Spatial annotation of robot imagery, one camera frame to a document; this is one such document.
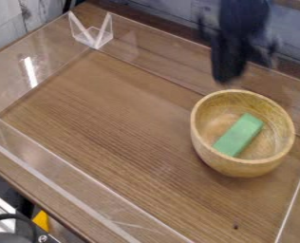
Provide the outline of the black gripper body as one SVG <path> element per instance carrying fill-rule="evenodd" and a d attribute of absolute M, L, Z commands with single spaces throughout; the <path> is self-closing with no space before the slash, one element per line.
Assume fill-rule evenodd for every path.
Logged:
<path fill-rule="evenodd" d="M 209 34 L 205 31 L 205 16 L 198 16 L 199 36 L 209 37 L 210 43 L 218 34 L 240 39 L 246 44 L 248 61 L 257 60 L 262 65 L 272 66 L 278 41 L 268 36 L 265 30 L 270 9 L 269 0 L 219 0 L 218 30 Z"/>

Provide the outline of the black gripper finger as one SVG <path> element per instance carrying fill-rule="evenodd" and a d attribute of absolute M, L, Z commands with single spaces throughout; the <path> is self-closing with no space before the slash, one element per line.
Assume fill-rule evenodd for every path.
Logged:
<path fill-rule="evenodd" d="M 234 38 L 218 34 L 211 41 L 213 79 L 227 84 L 237 79 L 245 70 L 248 61 L 246 44 Z"/>

